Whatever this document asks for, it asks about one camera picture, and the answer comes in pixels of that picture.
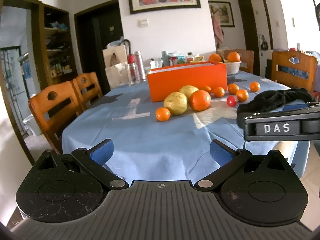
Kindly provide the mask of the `black gloved right hand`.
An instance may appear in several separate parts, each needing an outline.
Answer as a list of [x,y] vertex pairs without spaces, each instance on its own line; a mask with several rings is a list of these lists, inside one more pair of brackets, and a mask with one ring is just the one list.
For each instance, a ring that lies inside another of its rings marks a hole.
[[302,100],[304,103],[316,101],[316,99],[305,88],[267,90],[259,93],[249,103],[239,105],[237,113],[269,112],[296,100]]

